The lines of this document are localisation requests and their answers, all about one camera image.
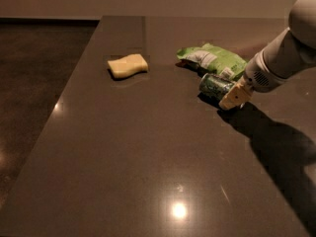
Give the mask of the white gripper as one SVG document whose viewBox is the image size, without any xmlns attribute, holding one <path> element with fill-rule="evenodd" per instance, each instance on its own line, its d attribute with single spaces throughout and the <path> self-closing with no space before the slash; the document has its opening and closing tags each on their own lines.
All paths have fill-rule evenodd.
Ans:
<svg viewBox="0 0 316 237">
<path fill-rule="evenodd" d="M 258 52 L 246 65 L 243 76 L 221 99 L 219 107 L 231 110 L 250 101 L 254 92 L 268 93 L 285 82 L 266 65 L 264 55 Z"/>
</svg>

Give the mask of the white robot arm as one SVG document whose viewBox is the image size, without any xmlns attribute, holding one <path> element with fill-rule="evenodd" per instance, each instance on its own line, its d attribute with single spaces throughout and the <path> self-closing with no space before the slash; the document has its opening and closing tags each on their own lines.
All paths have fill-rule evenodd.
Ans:
<svg viewBox="0 0 316 237">
<path fill-rule="evenodd" d="M 254 92 L 268 93 L 315 66 L 316 0 L 297 0 L 289 13 L 288 27 L 249 61 L 219 107 L 231 110 L 243 105 Z"/>
</svg>

